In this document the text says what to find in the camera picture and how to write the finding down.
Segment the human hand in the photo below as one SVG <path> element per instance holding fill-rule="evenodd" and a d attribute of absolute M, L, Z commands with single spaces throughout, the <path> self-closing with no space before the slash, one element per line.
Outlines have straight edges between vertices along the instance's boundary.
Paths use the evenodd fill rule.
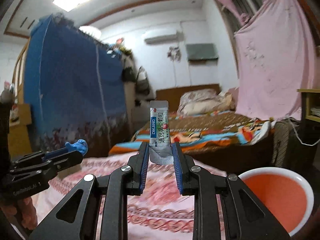
<path fill-rule="evenodd" d="M 7 219 L 10 219 L 10 216 L 14 216 L 17 214 L 17 209 L 13 206 L 0 206 L 4 215 Z M 18 208 L 22 214 L 22 226 L 29 230 L 33 230 L 38 225 L 38 218 L 36 214 L 36 208 L 33 206 L 32 198 L 25 198 L 23 200 L 18 201 Z"/>

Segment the pink floral bedsheet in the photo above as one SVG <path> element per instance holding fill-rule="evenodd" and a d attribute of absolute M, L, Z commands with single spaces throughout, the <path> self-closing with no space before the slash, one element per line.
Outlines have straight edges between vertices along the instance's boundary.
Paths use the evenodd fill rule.
<path fill-rule="evenodd" d="M 88 158 L 81 164 L 81 170 L 63 180 L 56 177 L 49 182 L 50 188 L 33 197 L 38 222 L 86 175 L 97 177 L 110 174 L 127 164 L 129 157 L 136 152 L 115 155 L 107 158 Z M 213 174 L 226 176 L 216 168 L 195 161 Z M 223 217 L 220 199 L 217 195 L 221 238 L 224 236 Z M 193 231 L 194 197 L 181 196 L 177 189 L 173 165 L 156 165 L 149 162 L 146 188 L 141 196 L 128 196 L 128 235 L 129 240 L 191 240 Z M 99 223 L 102 219 L 100 209 Z"/>

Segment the colorful blanket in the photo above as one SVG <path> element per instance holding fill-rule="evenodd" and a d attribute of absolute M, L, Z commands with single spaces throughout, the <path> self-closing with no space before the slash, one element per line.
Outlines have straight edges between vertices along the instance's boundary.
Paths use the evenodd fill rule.
<path fill-rule="evenodd" d="M 127 164 L 134 153 L 107 158 L 84 159 L 79 171 L 64 179 L 49 182 L 50 188 L 33 196 L 38 222 L 58 204 L 60 200 L 86 174 L 105 176 Z M 212 174 L 226 176 L 216 168 L 195 161 Z M 223 215 L 219 195 L 217 195 L 221 239 L 225 240 Z M 98 220 L 96 239 L 100 239 L 102 208 Z M 181 196 L 177 188 L 173 165 L 156 165 L 149 162 L 146 188 L 141 196 L 128 196 L 128 239 L 129 240 L 191 240 L 194 217 L 194 197 Z"/>
<path fill-rule="evenodd" d="M 219 147 L 231 144 L 244 145 L 250 143 L 260 134 L 263 125 L 268 122 L 257 118 L 250 119 L 233 111 L 212 112 L 193 116 L 177 116 L 170 114 L 169 127 L 171 143 L 180 142 L 183 152 L 197 152 L 203 148 L 214 151 Z M 266 123 L 268 134 L 270 122 Z M 150 123 L 136 132 L 131 142 L 113 146 L 109 155 L 128 153 L 139 150 L 143 141 L 150 139 Z"/>

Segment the air conditioner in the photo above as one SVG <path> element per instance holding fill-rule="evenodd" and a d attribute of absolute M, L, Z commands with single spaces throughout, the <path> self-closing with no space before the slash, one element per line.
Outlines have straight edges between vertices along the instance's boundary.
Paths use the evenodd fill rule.
<path fill-rule="evenodd" d="M 175 28 L 155 29 L 147 31 L 142 35 L 142 38 L 147 44 L 174 41 L 178 39 L 178 31 Z"/>

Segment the hanging bag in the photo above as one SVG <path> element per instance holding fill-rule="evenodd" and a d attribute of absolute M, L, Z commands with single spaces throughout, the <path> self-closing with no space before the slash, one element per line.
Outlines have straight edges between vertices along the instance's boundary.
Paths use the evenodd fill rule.
<path fill-rule="evenodd" d="M 122 70 L 122 81 L 123 82 L 136 82 L 136 75 L 133 72 L 133 66 L 131 64 L 131 62 L 129 62 L 128 64 L 129 66 L 127 66 L 127 59 L 126 57 L 123 60 L 123 70 Z"/>
<path fill-rule="evenodd" d="M 146 70 L 141 66 L 138 71 L 136 80 L 136 93 L 142 95 L 149 95 L 150 85 Z"/>

